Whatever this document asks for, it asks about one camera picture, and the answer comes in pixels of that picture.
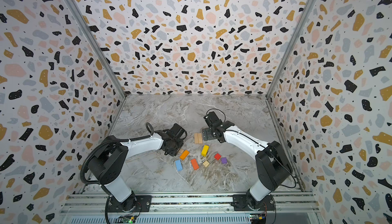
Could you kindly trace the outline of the orange wood block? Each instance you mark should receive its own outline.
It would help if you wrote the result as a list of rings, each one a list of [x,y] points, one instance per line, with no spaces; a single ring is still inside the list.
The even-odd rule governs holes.
[[[189,151],[188,150],[184,150],[182,152],[182,154],[180,155],[180,159],[181,160],[185,160],[188,155],[189,155]]]

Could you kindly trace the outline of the blue wood block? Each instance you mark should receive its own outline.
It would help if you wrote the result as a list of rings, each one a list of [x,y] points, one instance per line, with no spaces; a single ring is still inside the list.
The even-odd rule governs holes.
[[[177,171],[183,170],[182,163],[181,163],[180,159],[175,161],[175,166],[176,166]]]

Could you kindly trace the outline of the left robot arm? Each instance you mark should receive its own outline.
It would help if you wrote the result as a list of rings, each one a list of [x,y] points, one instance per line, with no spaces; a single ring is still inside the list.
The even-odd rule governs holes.
[[[162,150],[165,155],[176,156],[184,144],[187,132],[180,125],[155,131],[146,123],[149,134],[137,138],[106,137],[94,148],[80,170],[80,180],[86,185],[98,184],[108,194],[109,203],[123,212],[134,211],[140,205],[133,190],[122,178],[125,161],[135,155]]]

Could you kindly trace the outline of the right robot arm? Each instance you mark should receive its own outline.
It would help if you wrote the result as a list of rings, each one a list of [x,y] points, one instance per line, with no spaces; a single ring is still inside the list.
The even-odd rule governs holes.
[[[206,112],[204,120],[213,138],[238,147],[255,160],[258,180],[246,193],[245,207],[259,210],[264,198],[293,173],[284,148],[277,141],[262,141],[242,131],[234,123],[222,121],[213,109]]]

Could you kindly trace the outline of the yellow wood block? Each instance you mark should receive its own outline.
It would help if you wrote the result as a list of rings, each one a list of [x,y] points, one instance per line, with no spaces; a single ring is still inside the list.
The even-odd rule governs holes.
[[[208,153],[208,150],[209,150],[209,146],[208,145],[204,145],[203,149],[201,151],[201,156],[206,157],[207,153]]]

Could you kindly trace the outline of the red-orange wood block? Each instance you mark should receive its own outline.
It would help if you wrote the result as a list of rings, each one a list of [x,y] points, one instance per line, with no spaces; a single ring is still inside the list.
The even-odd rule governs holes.
[[[191,162],[191,165],[195,171],[199,169],[199,164],[195,158],[192,159],[190,162]]]

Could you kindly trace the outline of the red wood cube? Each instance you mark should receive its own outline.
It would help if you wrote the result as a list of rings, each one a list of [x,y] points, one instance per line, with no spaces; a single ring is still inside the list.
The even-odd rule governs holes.
[[[214,158],[215,158],[216,160],[220,160],[221,155],[220,155],[219,153],[216,153],[215,156],[214,156]]]

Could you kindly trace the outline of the left electronics board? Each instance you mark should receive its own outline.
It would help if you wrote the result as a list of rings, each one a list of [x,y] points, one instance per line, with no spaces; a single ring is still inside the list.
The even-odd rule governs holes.
[[[135,224],[137,220],[137,216],[135,215],[125,215],[125,216],[120,216],[118,218],[118,223],[119,224]]]

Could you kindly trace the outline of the electronics board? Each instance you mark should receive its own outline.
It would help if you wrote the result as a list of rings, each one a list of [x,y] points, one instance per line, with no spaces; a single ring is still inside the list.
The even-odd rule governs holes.
[[[120,216],[118,218],[118,223],[119,224],[135,224],[137,220],[137,216],[135,215],[125,215],[125,216]]]
[[[250,221],[251,224],[266,224],[266,214],[251,214]]]

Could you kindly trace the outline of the right corner aluminium profile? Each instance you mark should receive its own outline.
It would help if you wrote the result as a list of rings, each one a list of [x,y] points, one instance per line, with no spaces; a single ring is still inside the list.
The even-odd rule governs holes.
[[[276,73],[275,76],[271,82],[271,85],[267,91],[266,94],[266,99],[268,100],[269,98],[272,97],[273,93],[274,93],[274,89],[277,87],[278,82],[279,82],[279,77],[280,75],[283,73],[283,70],[285,68],[285,66],[287,65],[289,58],[291,56],[292,51],[294,50],[294,47],[296,45],[297,40],[300,38],[300,35],[302,33],[302,30],[306,24],[306,21],[310,15],[310,12],[312,11],[313,5],[316,2],[316,0],[307,0],[306,5],[304,7],[303,13],[301,14],[299,21],[296,25],[296,28],[293,32],[293,35],[290,39],[290,41],[288,42],[288,46],[287,49],[284,53],[283,59],[280,62],[278,68],[276,69]]]

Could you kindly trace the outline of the corner aluminium profile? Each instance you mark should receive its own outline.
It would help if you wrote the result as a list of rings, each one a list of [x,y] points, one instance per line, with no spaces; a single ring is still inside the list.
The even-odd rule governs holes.
[[[122,90],[120,82],[118,81],[117,77],[115,76],[110,64],[108,63],[103,51],[101,50],[100,46],[98,45],[96,39],[94,38],[92,32],[88,24],[83,19],[82,13],[80,12],[77,4],[74,0],[64,0],[69,8],[70,12],[74,16],[75,21],[78,23],[83,35],[86,37],[88,43],[90,44],[92,50],[95,54],[97,54],[99,61],[105,68],[105,71],[113,83],[113,86],[116,88],[117,92],[121,96],[122,99],[126,98],[125,92]]]
[[[302,33],[302,30],[306,24],[306,21],[310,15],[310,12],[312,11],[313,5],[316,2],[316,0],[307,0],[306,5],[304,7],[303,13],[301,14],[299,21],[296,25],[296,28],[293,32],[293,35],[290,39],[290,41],[288,42],[288,46],[287,49],[284,53],[283,59],[280,62],[278,68],[276,69],[276,73],[275,76],[271,82],[271,85],[267,91],[266,94],[266,99],[268,100],[269,98],[272,97],[273,93],[274,93],[274,89],[277,87],[278,82],[279,82],[279,77],[280,75],[283,73],[283,70],[285,68],[285,66],[287,65],[289,58],[291,56],[292,51],[294,50],[294,47],[296,45],[297,40],[300,38],[300,35]]]

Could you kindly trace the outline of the right electronics board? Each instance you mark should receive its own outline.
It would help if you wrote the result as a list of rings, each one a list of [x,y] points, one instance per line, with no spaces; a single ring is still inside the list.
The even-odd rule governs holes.
[[[251,214],[250,221],[251,224],[266,224],[266,214]]]

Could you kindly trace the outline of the left corner aluminium profile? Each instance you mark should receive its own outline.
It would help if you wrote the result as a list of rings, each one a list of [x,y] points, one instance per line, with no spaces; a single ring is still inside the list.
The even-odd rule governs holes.
[[[88,43],[90,44],[92,50],[95,54],[97,54],[99,61],[105,68],[105,71],[113,83],[113,86],[116,88],[117,92],[121,96],[122,99],[126,98],[125,92],[122,90],[120,82],[118,81],[117,77],[115,76],[110,64],[108,63],[103,51],[101,50],[100,46],[98,45],[96,39],[94,38],[92,32],[88,24],[83,19],[82,13],[80,12],[77,4],[74,0],[64,0],[69,8],[70,12],[74,16],[75,21],[78,23],[83,35],[86,37]]]

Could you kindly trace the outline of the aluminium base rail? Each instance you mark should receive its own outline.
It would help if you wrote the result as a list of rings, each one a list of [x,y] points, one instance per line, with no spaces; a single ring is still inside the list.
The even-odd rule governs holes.
[[[321,224],[309,192],[273,192],[259,210],[245,207],[242,192],[156,192],[136,195],[134,211],[123,212],[100,193],[73,194],[60,212],[61,224],[118,224],[125,215],[136,224],[250,224],[251,214],[266,214],[266,224]]]

